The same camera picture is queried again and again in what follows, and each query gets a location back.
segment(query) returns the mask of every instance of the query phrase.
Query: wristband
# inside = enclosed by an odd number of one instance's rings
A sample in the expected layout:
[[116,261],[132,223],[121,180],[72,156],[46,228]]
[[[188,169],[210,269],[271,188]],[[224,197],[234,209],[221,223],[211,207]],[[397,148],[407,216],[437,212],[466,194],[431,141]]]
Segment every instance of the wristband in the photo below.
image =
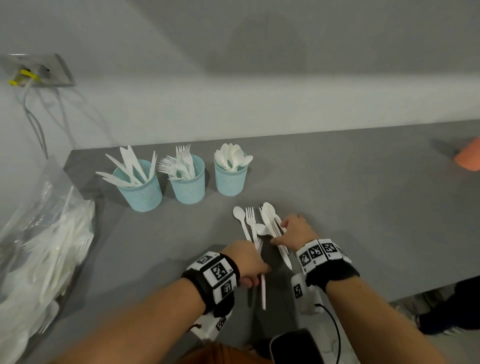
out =
[[316,239],[297,251],[297,259],[306,276],[307,286],[317,285],[325,291],[331,280],[360,276],[351,260],[330,239]]
[[199,292],[205,303],[204,314],[214,311],[215,317],[220,317],[233,308],[234,298],[226,298],[238,286],[240,272],[230,257],[207,252],[191,264],[182,277],[191,281]]

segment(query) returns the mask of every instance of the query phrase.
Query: orange object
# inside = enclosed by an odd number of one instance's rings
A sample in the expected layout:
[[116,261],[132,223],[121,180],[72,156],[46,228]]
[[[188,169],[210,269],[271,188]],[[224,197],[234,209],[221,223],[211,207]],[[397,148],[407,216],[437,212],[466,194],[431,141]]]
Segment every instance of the orange object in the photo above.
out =
[[480,137],[473,139],[455,156],[454,161],[466,170],[480,170]]

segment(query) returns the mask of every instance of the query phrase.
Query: white wall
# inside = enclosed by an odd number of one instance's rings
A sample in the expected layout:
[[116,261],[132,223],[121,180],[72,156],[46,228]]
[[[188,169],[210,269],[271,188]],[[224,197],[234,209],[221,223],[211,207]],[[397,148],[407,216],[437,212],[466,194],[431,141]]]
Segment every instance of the white wall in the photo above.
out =
[[[476,2],[16,0],[0,52],[56,52],[77,82],[28,105],[50,153],[480,117]],[[0,225],[42,157],[0,86]]]

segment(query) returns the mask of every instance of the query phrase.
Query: electrical cable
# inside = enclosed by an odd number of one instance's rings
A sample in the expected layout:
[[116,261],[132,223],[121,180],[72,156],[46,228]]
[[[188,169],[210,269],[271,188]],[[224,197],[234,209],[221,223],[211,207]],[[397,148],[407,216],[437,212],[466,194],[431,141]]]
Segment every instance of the electrical cable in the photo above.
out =
[[21,74],[30,77],[30,80],[25,85],[24,94],[21,98],[22,108],[24,109],[24,112],[25,112],[25,115],[28,119],[28,122],[30,123],[30,126],[32,127],[32,129],[35,133],[35,136],[38,140],[38,143],[40,144],[40,147],[42,148],[42,152],[45,156],[45,159],[48,159],[47,143],[45,141],[45,134],[43,133],[42,125],[40,124],[40,122],[38,121],[36,116],[26,106],[26,99],[27,99],[28,92],[32,88],[33,84],[36,81],[38,81],[38,77],[35,74],[33,74],[29,71],[25,71],[25,72],[22,72],[22,71],[24,71],[24,70],[20,71]]
[[338,325],[336,324],[336,321],[333,318],[333,315],[330,313],[330,311],[324,305],[322,305],[320,303],[316,303],[315,306],[323,308],[330,315],[330,317],[331,317],[331,319],[332,319],[332,321],[335,325],[336,335],[338,337],[338,354],[336,355],[335,364],[338,364],[338,362],[340,362],[340,353],[342,352],[342,344],[341,344],[341,340],[340,340],[340,330],[338,330]]

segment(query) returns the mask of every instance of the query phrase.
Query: left hand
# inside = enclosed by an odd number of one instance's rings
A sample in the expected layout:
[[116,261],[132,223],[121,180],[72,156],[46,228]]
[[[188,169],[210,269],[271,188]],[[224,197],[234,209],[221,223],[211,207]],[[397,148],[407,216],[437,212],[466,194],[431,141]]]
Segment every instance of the left hand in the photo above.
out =
[[240,283],[247,288],[258,286],[258,275],[271,271],[270,266],[261,260],[255,245],[247,240],[237,240],[222,253],[233,259],[240,271]]

